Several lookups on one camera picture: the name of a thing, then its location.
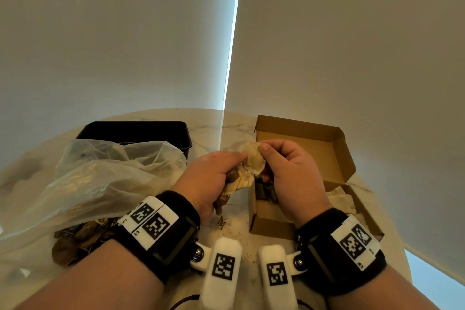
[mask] box lid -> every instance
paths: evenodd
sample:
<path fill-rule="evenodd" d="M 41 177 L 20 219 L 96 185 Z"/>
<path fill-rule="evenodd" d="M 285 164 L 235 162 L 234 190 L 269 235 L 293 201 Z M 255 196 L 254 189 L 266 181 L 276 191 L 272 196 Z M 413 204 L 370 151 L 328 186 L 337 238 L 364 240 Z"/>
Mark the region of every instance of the box lid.
<path fill-rule="evenodd" d="M 259 115 L 257 141 L 292 140 L 312 155 L 324 181 L 344 184 L 355 173 L 355 164 L 344 132 L 335 126 Z"/>

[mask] metal screw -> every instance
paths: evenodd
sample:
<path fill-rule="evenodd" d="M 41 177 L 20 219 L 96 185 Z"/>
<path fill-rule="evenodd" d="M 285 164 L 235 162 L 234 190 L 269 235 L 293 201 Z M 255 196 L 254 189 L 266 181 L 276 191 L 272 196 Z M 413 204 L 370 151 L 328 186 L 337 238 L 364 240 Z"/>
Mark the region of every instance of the metal screw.
<path fill-rule="evenodd" d="M 294 257 L 294 267 L 297 271 L 303 271 L 305 270 L 305 262 L 304 260 L 300 259 L 299 256 L 300 255 Z"/>
<path fill-rule="evenodd" d="M 194 262 L 199 262 L 203 259 L 203 256 L 205 255 L 203 249 L 197 245 L 197 248 L 195 249 L 194 255 L 192 256 L 192 261 Z"/>

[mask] forearm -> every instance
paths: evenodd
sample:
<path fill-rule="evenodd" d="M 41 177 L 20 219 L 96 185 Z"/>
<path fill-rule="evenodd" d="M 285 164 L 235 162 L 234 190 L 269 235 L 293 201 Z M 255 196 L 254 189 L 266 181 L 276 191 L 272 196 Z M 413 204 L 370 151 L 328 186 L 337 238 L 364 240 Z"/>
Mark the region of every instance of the forearm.
<path fill-rule="evenodd" d="M 390 266 L 362 287 L 330 297 L 329 304 L 332 310 L 439 310 Z"/>
<path fill-rule="evenodd" d="M 17 309 L 154 309 L 163 289 L 153 272 L 110 240 Z"/>

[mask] left hand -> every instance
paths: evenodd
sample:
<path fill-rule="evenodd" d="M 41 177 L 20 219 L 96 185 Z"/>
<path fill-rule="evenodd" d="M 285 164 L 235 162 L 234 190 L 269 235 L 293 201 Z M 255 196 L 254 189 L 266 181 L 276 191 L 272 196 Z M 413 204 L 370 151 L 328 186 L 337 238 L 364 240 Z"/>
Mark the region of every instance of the left hand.
<path fill-rule="evenodd" d="M 212 152 L 194 160 L 171 190 L 183 195 L 201 217 L 213 213 L 213 202 L 223 190 L 226 173 L 247 158 L 246 152 Z"/>

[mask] wrist strap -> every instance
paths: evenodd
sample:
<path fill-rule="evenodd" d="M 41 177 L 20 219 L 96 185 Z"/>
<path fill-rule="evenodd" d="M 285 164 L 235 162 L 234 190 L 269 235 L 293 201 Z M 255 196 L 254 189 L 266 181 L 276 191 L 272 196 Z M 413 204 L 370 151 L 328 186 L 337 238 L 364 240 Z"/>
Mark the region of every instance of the wrist strap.
<path fill-rule="evenodd" d="M 165 191 L 150 196 L 118 223 L 114 239 L 164 284 L 173 273 L 190 267 L 200 216 L 182 195 Z"/>
<path fill-rule="evenodd" d="M 374 237 L 353 216 L 348 218 L 336 208 L 318 215 L 297 234 L 308 264 L 306 282 L 323 295 L 342 295 L 357 289 L 387 265 Z"/>

